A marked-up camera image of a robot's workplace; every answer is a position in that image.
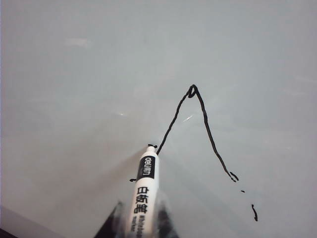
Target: white marker barrel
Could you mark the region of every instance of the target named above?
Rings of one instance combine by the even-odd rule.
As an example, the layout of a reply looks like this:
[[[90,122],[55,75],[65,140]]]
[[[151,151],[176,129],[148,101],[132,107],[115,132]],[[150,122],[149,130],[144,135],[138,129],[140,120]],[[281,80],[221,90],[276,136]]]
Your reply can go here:
[[[131,212],[127,220],[127,238],[153,236],[155,199],[159,188],[159,157],[149,146],[140,159]]]

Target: black label on marker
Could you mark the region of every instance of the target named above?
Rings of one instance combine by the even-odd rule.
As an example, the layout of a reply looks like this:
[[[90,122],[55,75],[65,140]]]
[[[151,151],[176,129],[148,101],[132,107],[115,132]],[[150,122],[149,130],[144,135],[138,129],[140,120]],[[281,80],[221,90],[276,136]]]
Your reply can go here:
[[[155,170],[155,157],[145,156],[140,160],[137,180],[141,178],[153,178]]]

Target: glossy surface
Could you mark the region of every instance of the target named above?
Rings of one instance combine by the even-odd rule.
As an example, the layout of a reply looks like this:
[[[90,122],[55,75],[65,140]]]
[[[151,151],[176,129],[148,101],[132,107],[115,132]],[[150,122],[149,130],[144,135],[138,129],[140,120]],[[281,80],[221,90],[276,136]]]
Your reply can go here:
[[[181,238],[317,236],[316,1],[1,1],[1,228],[90,238],[159,154]],[[258,222],[254,213],[258,213]]]

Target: black marker drawing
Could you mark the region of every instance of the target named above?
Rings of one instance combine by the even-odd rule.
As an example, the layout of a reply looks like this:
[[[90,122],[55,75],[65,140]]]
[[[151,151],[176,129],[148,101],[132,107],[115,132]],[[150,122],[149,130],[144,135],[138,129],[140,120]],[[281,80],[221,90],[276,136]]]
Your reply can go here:
[[[251,206],[252,206],[252,210],[253,210],[253,212],[254,212],[254,220],[256,220],[256,222],[257,222],[257,221],[258,221],[258,214],[257,214],[257,212],[256,212],[255,209],[254,209],[254,205],[251,204]]]
[[[186,97],[188,96],[188,98],[192,98],[194,97],[195,95],[197,95],[197,98],[199,100],[199,103],[201,105],[201,108],[202,108],[202,112],[203,112],[203,115],[204,115],[204,123],[205,123],[205,127],[206,127],[206,131],[207,131],[207,134],[208,134],[208,137],[209,137],[209,140],[211,142],[211,146],[213,148],[213,151],[214,153],[217,155],[217,157],[219,158],[220,162],[221,162],[221,165],[223,167],[223,170],[229,175],[229,177],[231,178],[232,181],[234,182],[237,182],[232,176],[234,176],[237,180],[238,177],[233,173],[233,172],[230,172],[228,171],[226,165],[224,164],[224,161],[222,159],[222,157],[219,155],[218,151],[217,151],[217,148],[216,148],[216,145],[214,143],[214,140],[212,138],[212,135],[211,135],[211,130],[210,130],[210,127],[209,127],[209,124],[208,124],[208,117],[207,117],[207,112],[206,112],[206,109],[205,109],[205,105],[204,105],[204,101],[198,91],[198,88],[196,87],[195,84],[193,84],[192,86],[190,86],[189,90],[187,91],[187,93],[183,96],[183,98],[180,100],[178,106],[177,106],[177,109],[176,109],[176,113],[175,113],[175,116],[172,120],[172,122],[170,123],[168,129],[167,129],[167,132],[165,133],[164,135],[164,138],[161,142],[161,144],[159,145],[159,148],[158,148],[158,151],[157,151],[157,154],[160,153],[165,141],[166,141],[166,138],[170,132],[170,130],[172,129],[172,126],[173,124],[175,123],[176,119],[177,119],[177,116],[178,116],[178,113],[179,113],[179,109],[180,107],[182,106],[182,103],[184,102],[184,100],[186,99]]]

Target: white surface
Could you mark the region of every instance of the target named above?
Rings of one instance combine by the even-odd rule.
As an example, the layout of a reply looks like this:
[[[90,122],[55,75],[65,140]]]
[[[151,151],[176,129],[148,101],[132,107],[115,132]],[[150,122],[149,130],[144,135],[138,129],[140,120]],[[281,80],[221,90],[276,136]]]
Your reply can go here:
[[[93,237],[160,153],[181,238],[317,236],[317,2],[43,1],[1,6],[1,227]],[[253,219],[251,203],[259,215]]]

